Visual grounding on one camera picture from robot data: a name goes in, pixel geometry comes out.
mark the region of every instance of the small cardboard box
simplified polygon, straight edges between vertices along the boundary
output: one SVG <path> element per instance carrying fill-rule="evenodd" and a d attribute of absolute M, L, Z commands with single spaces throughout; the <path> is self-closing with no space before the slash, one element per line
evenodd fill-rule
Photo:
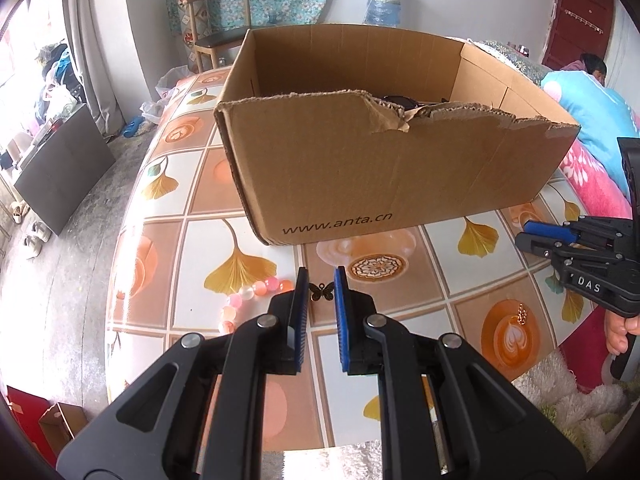
<path fill-rule="evenodd" d="M 40 417 L 40 428 L 56 456 L 88 422 L 80 406 L 58 402 Z"/>
<path fill-rule="evenodd" d="M 382 102 L 403 95 L 417 110 Z M 266 244 L 302 244 L 532 200 L 580 126 L 479 48 L 365 25 L 250 30 L 216 120 Z"/>

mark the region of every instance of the patterned tablecloth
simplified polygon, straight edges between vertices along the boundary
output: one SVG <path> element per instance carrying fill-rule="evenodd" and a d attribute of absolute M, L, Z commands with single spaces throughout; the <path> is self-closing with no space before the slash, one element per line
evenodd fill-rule
<path fill-rule="evenodd" d="M 254 282 L 233 280 L 228 270 L 238 266 L 260 279 L 273 273 L 291 281 L 306 266 L 319 285 L 345 265 L 350 285 L 372 295 L 379 312 L 425 336 L 460 333 L 510 380 L 591 312 L 589 301 L 562 288 L 548 261 L 513 244 L 528 219 L 562 223 L 585 212 L 559 172 L 535 200 L 503 210 L 305 246 L 262 245 L 244 216 L 212 113 L 228 70 L 180 83 L 138 173 L 111 271 L 110 400 L 181 335 L 220 334 L 228 294 L 220 290 Z M 265 312 L 270 297 L 244 301 L 234 323 Z M 268 378 L 265 450 L 380 435 L 376 379 L 340 371 L 333 302 L 312 302 L 308 318 L 302 373 Z"/>

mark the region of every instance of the silver bolt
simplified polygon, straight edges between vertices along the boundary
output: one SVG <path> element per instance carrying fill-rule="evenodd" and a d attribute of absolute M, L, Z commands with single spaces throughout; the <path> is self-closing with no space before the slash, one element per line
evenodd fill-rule
<path fill-rule="evenodd" d="M 371 316 L 367 317 L 367 324 L 374 328 L 380 328 L 386 325 L 386 317 L 382 314 L 371 314 Z"/>
<path fill-rule="evenodd" d="M 180 339 L 180 344 L 183 348 L 196 348 L 196 346 L 200 345 L 201 341 L 202 336 L 200 334 L 191 332 L 190 334 L 182 336 L 182 339 Z"/>
<path fill-rule="evenodd" d="M 462 338 L 458 334 L 445 334 L 442 336 L 442 344 L 446 348 L 460 348 L 462 346 Z"/>
<path fill-rule="evenodd" d="M 278 322 L 278 318 L 273 314 L 262 314 L 258 318 L 258 326 L 260 328 L 270 328 Z"/>

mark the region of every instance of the brown door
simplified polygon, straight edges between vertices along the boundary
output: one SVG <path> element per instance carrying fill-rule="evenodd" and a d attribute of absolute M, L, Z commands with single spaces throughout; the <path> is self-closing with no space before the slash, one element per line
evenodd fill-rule
<path fill-rule="evenodd" d="M 542 63 L 558 70 L 579 59 L 583 52 L 604 59 L 613 9 L 614 0 L 558 0 Z"/>

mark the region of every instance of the white bead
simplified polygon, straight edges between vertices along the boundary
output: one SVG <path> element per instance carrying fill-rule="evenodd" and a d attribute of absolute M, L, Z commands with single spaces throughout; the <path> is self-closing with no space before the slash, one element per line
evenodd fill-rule
<path fill-rule="evenodd" d="M 251 285 L 244 285 L 238 290 L 238 294 L 243 301 L 249 301 L 255 294 L 254 288 Z"/>

